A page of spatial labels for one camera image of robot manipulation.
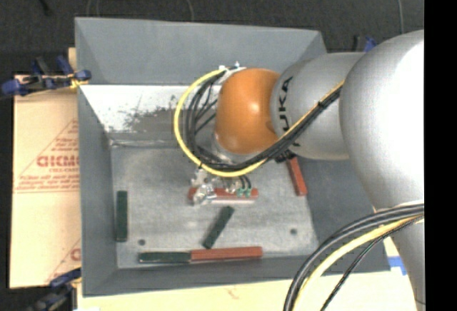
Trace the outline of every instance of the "blue clamp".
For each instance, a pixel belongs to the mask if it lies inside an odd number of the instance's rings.
[[[26,96],[38,91],[72,86],[75,83],[88,81],[92,77],[89,70],[74,72],[63,55],[57,56],[56,62],[60,70],[58,74],[51,72],[42,57],[35,58],[31,65],[32,74],[23,78],[22,82],[19,79],[5,81],[1,85],[2,93],[5,96]]]
[[[40,298],[32,306],[28,306],[26,311],[54,311],[65,302],[70,302],[70,309],[73,310],[76,304],[76,290],[70,282],[80,277],[81,268],[76,268],[53,279],[49,283],[49,287],[53,291]]]

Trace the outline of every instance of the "blue tape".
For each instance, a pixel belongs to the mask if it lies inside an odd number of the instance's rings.
[[[406,275],[405,265],[399,256],[388,257],[387,258],[388,264],[393,267],[399,267],[401,269],[401,274]]]

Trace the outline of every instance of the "yellow cable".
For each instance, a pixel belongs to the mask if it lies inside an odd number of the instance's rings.
[[[184,92],[184,94],[180,97],[178,100],[178,103],[176,105],[176,110],[174,113],[174,120],[173,120],[173,129],[174,129],[174,135],[176,136],[176,140],[178,141],[179,146],[181,147],[182,151],[191,159],[198,167],[206,170],[208,173],[213,174],[213,175],[218,175],[220,177],[226,177],[226,178],[232,178],[232,177],[238,177],[241,175],[246,175],[250,173],[251,171],[257,169],[259,166],[264,164],[267,161],[267,158],[264,158],[257,163],[251,164],[250,166],[237,170],[237,171],[232,171],[232,172],[226,172],[226,171],[221,171],[221,170],[216,170],[212,168],[211,166],[208,166],[204,163],[201,162],[199,158],[197,158],[186,146],[184,143],[184,140],[181,136],[181,132],[179,131],[179,114],[184,107],[184,103],[186,102],[187,97],[191,94],[191,92],[200,84],[202,84],[204,81],[207,81],[208,79],[212,78],[213,76],[216,76],[220,74],[221,70],[213,70],[202,77],[198,78],[195,80]],[[334,91],[342,87],[344,81],[341,81],[338,83],[334,88],[332,88],[325,96],[322,97],[322,99],[316,103],[308,112],[306,112],[297,122],[295,122],[288,130],[285,132],[279,139],[280,141],[285,135],[287,135],[290,131],[292,131],[296,126],[298,126],[308,115],[312,112],[313,109],[315,109],[320,102],[325,100],[328,96],[330,96]]]
[[[309,277],[305,279],[300,290],[298,291],[294,309],[298,310],[300,302],[303,302],[306,293],[309,291],[310,284],[312,284],[316,279],[318,279],[339,258],[354,250],[355,248],[367,243],[368,241],[374,240],[379,236],[382,236],[387,232],[403,225],[404,223],[407,223],[408,221],[418,217],[419,216],[411,216],[409,218],[404,218],[403,220],[398,220],[394,223],[389,223],[388,225],[376,228],[370,231],[369,233],[361,235],[358,238],[350,241],[349,243],[341,246],[339,249],[335,250],[316,267],[316,269],[309,275]]]

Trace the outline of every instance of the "green rectangular block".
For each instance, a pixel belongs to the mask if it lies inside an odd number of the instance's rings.
[[[127,241],[128,235],[128,200],[126,190],[118,190],[116,193],[116,241]]]
[[[139,262],[150,262],[150,263],[178,263],[178,262],[190,262],[191,253],[190,252],[149,252],[149,253],[140,253]]]

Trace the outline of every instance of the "cardboard sheet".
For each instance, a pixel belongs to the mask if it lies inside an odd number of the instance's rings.
[[[14,99],[10,288],[81,265],[77,117],[74,89]]]

